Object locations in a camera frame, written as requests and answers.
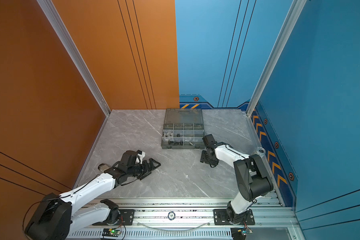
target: marble tabletop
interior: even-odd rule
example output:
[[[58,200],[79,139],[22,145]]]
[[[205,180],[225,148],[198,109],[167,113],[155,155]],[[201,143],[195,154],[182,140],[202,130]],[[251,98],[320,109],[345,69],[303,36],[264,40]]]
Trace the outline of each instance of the marble tabletop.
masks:
[[[161,163],[143,180],[119,186],[101,198],[177,198],[226,197],[238,193],[235,171],[225,162],[215,168],[200,162],[200,149],[162,149],[161,136],[165,110],[113,110],[89,159],[79,185],[101,172],[97,166],[119,161],[127,150],[141,150]],[[225,142],[240,152],[252,154],[250,139],[241,110],[203,110],[206,134]]]

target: orange wall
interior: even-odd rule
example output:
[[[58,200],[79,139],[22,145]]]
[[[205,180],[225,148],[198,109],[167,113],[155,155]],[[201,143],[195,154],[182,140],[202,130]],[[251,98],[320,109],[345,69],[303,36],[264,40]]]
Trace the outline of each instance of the orange wall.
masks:
[[[179,107],[174,0],[53,0],[111,109]]]
[[[0,1],[0,239],[73,186],[104,118],[38,3]]]

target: yellow diagonal stripe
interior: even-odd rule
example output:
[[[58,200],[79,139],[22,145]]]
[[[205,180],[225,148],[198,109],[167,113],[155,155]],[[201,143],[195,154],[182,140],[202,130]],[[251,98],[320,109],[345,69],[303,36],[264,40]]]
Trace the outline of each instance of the yellow diagonal stripe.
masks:
[[[268,162],[269,162],[269,156],[270,156],[270,155],[276,157],[273,152],[268,151]]]
[[[285,184],[287,183],[287,180],[285,180],[282,176],[277,175],[277,186],[280,188],[280,180],[282,180],[283,182],[285,182]]]
[[[262,136],[262,135],[267,136],[267,135],[265,134],[265,132],[260,131],[260,142],[261,142],[261,136]]]
[[[262,127],[260,123],[256,123],[256,132],[259,132],[259,126]]]
[[[276,164],[276,163],[272,163],[272,172],[273,172],[273,174],[275,173],[275,167],[277,167],[278,169],[280,169],[281,170],[281,168],[280,168],[280,166],[278,165],[278,164]]]
[[[255,119],[255,118],[259,118],[259,117],[258,117],[258,116],[253,116],[253,124],[254,124],[254,119]]]

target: black line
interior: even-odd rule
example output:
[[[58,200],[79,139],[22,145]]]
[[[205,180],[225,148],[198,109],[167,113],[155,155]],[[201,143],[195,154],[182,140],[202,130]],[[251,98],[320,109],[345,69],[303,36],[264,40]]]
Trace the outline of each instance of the black line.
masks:
[[[45,185],[45,184],[43,184],[42,182],[36,181],[36,180],[34,180],[34,179],[32,179],[32,178],[30,178],[30,177],[28,177],[28,176],[25,176],[24,174],[21,174],[21,173],[15,171],[15,170],[13,170],[13,169],[10,169],[9,167],[6,167],[6,166],[1,165],[1,164],[0,164],[0,166],[5,167],[6,169],[9,169],[9,170],[11,170],[11,171],[13,171],[13,172],[15,172],[15,173],[18,173],[18,174],[20,174],[20,175],[22,175],[22,176],[24,176],[24,177],[26,177],[26,178],[29,178],[30,180],[33,180],[33,181],[35,181],[35,182],[38,182],[38,183],[40,183],[40,184],[42,184],[42,185],[44,185],[44,186],[47,186],[47,187],[49,187],[49,188],[52,188],[53,190],[56,190],[56,191],[58,191],[58,192],[63,192],[63,191],[54,189],[53,187],[50,187],[50,186],[48,186],[48,185]]]
[[[17,160],[16,160],[16,159],[14,159],[13,157],[10,157],[10,156],[8,156],[7,154],[5,154],[5,153],[3,153],[3,152],[0,152],[0,153],[1,153],[1,154],[3,154],[4,156],[9,157],[9,158],[10,158],[10,159],[12,159],[12,160],[14,160],[14,161],[18,162],[18,163],[20,163],[20,164],[22,164],[22,165],[26,166],[27,168],[34,170],[32,167],[29,167],[29,166],[25,165],[24,163],[22,163],[22,162],[20,162],[20,161],[17,161]],[[35,172],[37,172],[37,173],[39,173],[39,174],[41,174],[41,175],[43,175],[43,176],[45,176],[45,177],[47,177],[47,178],[49,178],[49,179],[51,179],[51,180],[54,180],[54,179],[52,179],[52,178],[48,177],[47,175],[42,174],[41,172],[39,172],[39,171],[37,171],[37,170],[34,170],[34,171],[35,171]],[[64,184],[62,184],[62,183],[60,183],[60,182],[58,182],[58,181],[56,181],[56,180],[54,180],[54,181],[55,181],[55,182],[57,182],[57,183],[59,183],[59,184],[61,184],[61,185],[63,185],[63,186],[65,186],[65,187],[67,187],[67,188],[69,188],[69,189],[71,189],[70,187],[68,187],[68,186],[66,186],[66,185],[64,185]]]
[[[235,75],[233,76],[231,89],[230,89],[230,91],[229,91],[229,96],[228,96],[227,104],[225,105],[225,107],[228,106],[229,97],[231,96],[231,91],[232,91],[232,87],[233,87],[233,82],[235,81],[237,69],[239,68],[239,63],[240,63],[241,54],[243,53],[244,43],[245,43],[245,40],[247,39],[248,29],[250,28],[251,19],[252,19],[252,15],[253,15],[253,11],[254,11],[254,6],[256,6],[256,1],[257,1],[257,0],[254,1],[254,5],[253,5],[253,9],[252,9],[252,14],[251,14],[251,18],[250,18],[250,22],[248,23],[247,32],[245,33],[245,38],[244,38],[243,46],[241,47],[241,52],[240,52],[240,56],[239,56],[239,61],[238,61],[237,66],[236,66]]]
[[[227,66],[228,66],[229,55],[231,54],[231,48],[232,48],[232,42],[233,42],[233,36],[235,35],[236,23],[237,23],[237,18],[239,17],[240,6],[241,6],[241,0],[240,0],[240,4],[239,4],[239,10],[237,10],[237,16],[236,16],[235,27],[233,28],[233,34],[232,34],[232,40],[231,40],[231,46],[229,47],[228,59],[227,59],[227,64],[225,65],[225,71],[224,71],[223,83],[221,84],[220,96],[219,96],[219,101],[218,101],[218,103],[217,103],[217,107],[219,107],[219,104],[220,104],[220,98],[221,98],[221,92],[223,91],[224,78],[225,78],[225,73],[226,73],[226,71],[227,71]]]
[[[332,224],[328,224],[328,225],[324,225],[324,226],[319,226],[319,227],[306,228],[306,229],[302,229],[302,230],[304,231],[304,230],[309,230],[309,229],[314,229],[314,228],[328,227],[328,226],[337,225],[337,224],[341,224],[341,223],[356,222],[356,221],[360,221],[360,218],[359,218],[359,219],[355,219],[355,220],[345,221],[345,222],[332,223]]]
[[[137,21],[137,27],[138,27],[138,29],[139,29],[140,40],[141,40],[141,46],[143,47],[143,54],[144,54],[144,58],[145,58],[145,65],[147,66],[149,84],[151,85],[152,98],[154,99],[155,109],[157,109],[157,107],[156,107],[156,102],[155,102],[154,90],[152,89],[151,77],[150,77],[150,75],[149,75],[149,69],[148,69],[148,64],[147,64],[147,57],[145,56],[145,50],[144,50],[144,45],[143,45],[143,39],[141,38],[141,32],[140,32],[140,27],[139,27],[139,21],[137,20],[137,13],[136,13],[136,8],[135,8],[135,1],[134,1],[134,0],[132,0],[132,2],[133,2],[133,8],[135,9],[135,16],[136,16],[136,21]]]
[[[2,179],[2,180],[4,180],[4,181],[7,181],[7,182],[10,182],[10,183],[13,183],[14,185],[18,185],[18,186],[20,186],[20,187],[24,187],[24,186],[22,186],[22,185],[19,185],[19,184],[17,184],[17,183],[11,182],[11,181],[6,180],[6,179],[4,179],[4,178],[1,178],[1,177],[0,177],[0,179]],[[41,192],[32,190],[32,189],[30,189],[30,188],[27,188],[27,187],[24,187],[24,188],[25,188],[25,189],[28,189],[28,190],[31,190],[31,191],[34,191],[34,192],[37,192],[37,193],[39,193],[39,194],[41,194],[41,195],[45,195],[45,194],[42,194]]]
[[[232,69],[233,69],[233,64],[235,63],[235,57],[236,57],[237,47],[239,46],[241,31],[243,30],[244,20],[245,20],[246,14],[247,14],[247,9],[248,9],[248,4],[249,4],[249,2],[250,2],[250,0],[248,0],[247,7],[245,8],[243,23],[241,24],[241,29],[240,29],[240,34],[239,34],[239,40],[237,40],[235,55],[233,56],[231,71],[230,71],[230,73],[229,73],[228,82],[227,82],[227,87],[225,88],[225,94],[224,94],[223,103],[222,103],[221,107],[224,106],[225,96],[226,96],[226,94],[227,94],[227,89],[228,89],[228,85],[229,85],[229,79],[231,78],[231,73],[232,73]]]
[[[146,106],[147,109],[148,109],[147,101],[145,100],[145,95],[144,95],[144,91],[143,91],[143,85],[141,84],[139,71],[137,70],[137,65],[136,65],[136,61],[135,61],[135,56],[133,55],[131,42],[129,41],[129,36],[128,36],[128,32],[127,32],[127,27],[125,26],[124,17],[123,17],[123,13],[121,12],[121,7],[120,7],[119,0],[117,0],[117,3],[119,4],[119,9],[120,9],[120,13],[121,13],[121,18],[123,19],[124,28],[125,28],[125,33],[127,34],[127,38],[128,38],[128,42],[129,42],[129,47],[131,48],[131,53],[132,53],[132,57],[133,57],[133,62],[135,63],[137,76],[139,77],[140,87],[141,87],[141,91],[143,92],[143,97],[144,97],[145,106]]]
[[[133,30],[132,20],[131,20],[131,15],[129,14],[129,9],[128,9],[127,0],[125,0],[125,5],[127,6],[127,11],[128,11],[129,21],[131,22],[131,27],[132,27],[133,37],[135,38],[135,44],[136,44],[136,49],[137,49],[137,55],[139,55],[139,60],[140,60],[141,71],[143,72],[143,77],[144,77],[144,82],[145,82],[145,88],[147,89],[147,94],[148,94],[149,104],[151,105],[151,109],[152,109],[151,97],[149,96],[149,91],[148,91],[147,81],[145,80],[145,74],[144,74],[143,64],[141,63],[141,58],[140,58],[140,53],[139,53],[139,47],[137,46],[137,41],[136,41],[136,37],[135,37],[135,31]]]
[[[350,192],[350,193],[347,193],[347,194],[344,194],[344,195],[341,195],[341,196],[338,196],[338,197],[335,197],[335,198],[330,199],[330,200],[327,200],[327,201],[325,201],[325,202],[321,202],[321,203],[319,203],[319,204],[315,204],[315,205],[310,206],[310,207],[307,207],[307,208],[305,208],[305,209],[298,210],[298,211],[296,211],[296,212],[301,212],[301,211],[304,211],[304,210],[310,209],[310,208],[312,208],[312,207],[316,207],[317,205],[320,205],[320,204],[323,204],[323,203],[326,203],[326,202],[329,202],[329,201],[332,201],[332,200],[335,200],[335,199],[338,199],[338,198],[344,197],[344,196],[346,196],[346,195],[349,195],[349,194],[352,194],[352,193],[355,193],[355,192],[358,192],[358,191],[360,191],[360,189],[355,190],[355,191]]]
[[[356,205],[356,206],[352,206],[352,207],[347,207],[347,208],[345,208],[345,209],[340,209],[340,210],[336,210],[336,211],[333,211],[333,212],[329,212],[329,213],[327,213],[327,214],[333,214],[333,213],[335,213],[335,212],[340,212],[340,211],[342,211],[342,210],[347,210],[347,209],[351,209],[351,208],[354,208],[354,207],[360,207],[360,204],[359,204],[359,205]],[[316,216],[316,217],[321,217],[321,216],[324,216],[324,215],[327,215],[327,214],[321,214],[321,215],[318,215],[318,216]],[[315,217],[310,217],[310,218],[306,218],[306,219],[303,219],[303,220],[299,220],[299,222],[305,221],[305,220],[308,220],[308,219],[312,219],[312,218],[315,218]]]

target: black mounting plate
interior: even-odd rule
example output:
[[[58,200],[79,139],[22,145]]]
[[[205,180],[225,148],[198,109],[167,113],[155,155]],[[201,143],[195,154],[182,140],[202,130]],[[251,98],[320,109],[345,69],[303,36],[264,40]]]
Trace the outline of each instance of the black mounting plate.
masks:
[[[123,225],[131,226],[134,216],[135,216],[135,210],[134,209],[119,209],[119,211],[120,211],[120,215],[123,216]],[[115,224],[113,224],[113,225],[107,225],[104,222],[97,222],[97,223],[93,223],[92,225],[93,226],[109,226],[109,228],[112,228],[114,226],[116,226],[116,227],[119,226],[121,223],[120,221],[121,220],[118,219],[117,222],[115,222]]]
[[[233,225],[230,223],[230,221],[228,219],[228,214],[226,212],[226,209],[214,209],[213,216],[215,219],[215,225]],[[255,224],[253,213],[252,213],[251,209],[246,211],[246,216],[244,217],[244,220],[241,223],[239,223],[238,225],[244,225],[244,221],[245,221],[246,225],[254,225]]]

